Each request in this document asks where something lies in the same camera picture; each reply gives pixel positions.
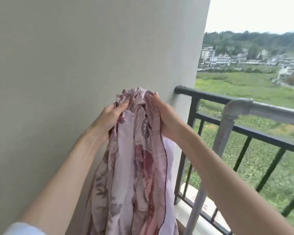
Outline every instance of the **white sleeve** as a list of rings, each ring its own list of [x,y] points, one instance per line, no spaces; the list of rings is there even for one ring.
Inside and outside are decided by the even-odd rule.
[[[46,235],[38,228],[27,223],[17,222],[8,227],[3,235]]]

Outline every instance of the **pink fabric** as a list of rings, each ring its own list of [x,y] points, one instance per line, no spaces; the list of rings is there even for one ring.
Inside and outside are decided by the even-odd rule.
[[[177,235],[170,182],[174,143],[160,133],[150,91],[117,95],[128,109],[114,126],[94,176],[83,234]]]

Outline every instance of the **sky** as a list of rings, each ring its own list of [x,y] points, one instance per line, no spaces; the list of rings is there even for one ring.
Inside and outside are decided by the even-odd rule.
[[[211,0],[205,32],[294,31],[294,0]]]

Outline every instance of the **black metal railing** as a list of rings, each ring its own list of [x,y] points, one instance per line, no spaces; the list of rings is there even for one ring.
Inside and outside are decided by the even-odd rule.
[[[177,86],[174,90],[174,93],[175,94],[184,94],[184,95],[188,95],[188,96],[192,97],[190,111],[189,111],[189,115],[188,115],[188,125],[191,126],[192,128],[194,128],[195,119],[200,119],[201,121],[200,121],[200,126],[198,129],[199,135],[201,135],[201,133],[202,133],[205,122],[212,123],[214,125],[219,126],[220,121],[221,121],[219,118],[198,112],[200,100],[203,99],[203,100],[208,100],[211,102],[216,102],[216,103],[226,105],[231,100],[235,99],[233,97],[228,97],[228,96],[224,96],[224,95],[217,95],[217,94],[213,94],[213,93],[209,93],[209,92],[203,92],[203,91],[190,89],[190,88],[183,87],[183,86]],[[271,144],[271,145],[274,145],[274,146],[277,146],[280,148],[278,153],[276,154],[275,158],[271,162],[269,168],[267,169],[267,172],[260,180],[258,186],[256,186],[256,191],[260,192],[262,190],[262,188],[264,187],[264,185],[266,184],[266,182],[268,181],[268,178],[270,177],[270,175],[272,174],[272,172],[276,168],[277,164],[280,162],[280,160],[281,160],[282,156],[285,154],[285,152],[286,151],[294,152],[294,142],[289,142],[283,138],[269,135],[269,134],[263,133],[261,131],[254,130],[254,129],[251,129],[251,128],[248,128],[245,126],[240,126],[240,125],[234,125],[232,131],[235,131],[237,133],[240,133],[240,134],[247,136],[247,139],[243,145],[243,148],[242,148],[242,150],[239,154],[239,157],[235,163],[235,166],[233,168],[234,171],[238,170],[239,165],[242,162],[242,159],[243,159],[252,139],[258,139],[260,141],[266,142],[268,144]],[[184,201],[186,204],[188,204],[189,206],[193,207],[194,203],[186,197],[186,191],[188,188],[189,179],[190,179],[191,172],[192,172],[192,164],[190,164],[190,167],[187,172],[184,191],[183,191],[183,193],[180,192],[180,186],[181,186],[182,178],[184,176],[185,161],[186,161],[186,157],[185,157],[185,154],[182,152],[181,158],[180,158],[180,165],[179,165],[179,169],[178,169],[178,173],[177,173],[175,191],[174,191],[174,193],[175,193],[174,203],[176,204],[177,199],[179,198],[182,201]],[[293,209],[294,209],[294,198],[282,210],[281,214],[284,217],[287,217]],[[210,224],[212,224],[222,234],[231,235],[232,234],[231,231],[228,231],[222,225],[220,225],[219,223],[217,223],[215,221],[215,217],[217,215],[217,212],[218,212],[218,209],[216,208],[213,215],[209,216],[207,213],[205,213],[202,210],[200,215],[205,220],[207,220]]]

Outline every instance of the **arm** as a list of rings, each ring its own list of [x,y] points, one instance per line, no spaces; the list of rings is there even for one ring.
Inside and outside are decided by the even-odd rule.
[[[294,235],[294,228],[154,94],[162,133],[183,150],[234,234]]]
[[[83,183],[99,146],[128,101],[116,109],[106,107],[94,123],[80,136],[55,176],[43,189],[21,219],[47,235],[65,234],[80,196]]]

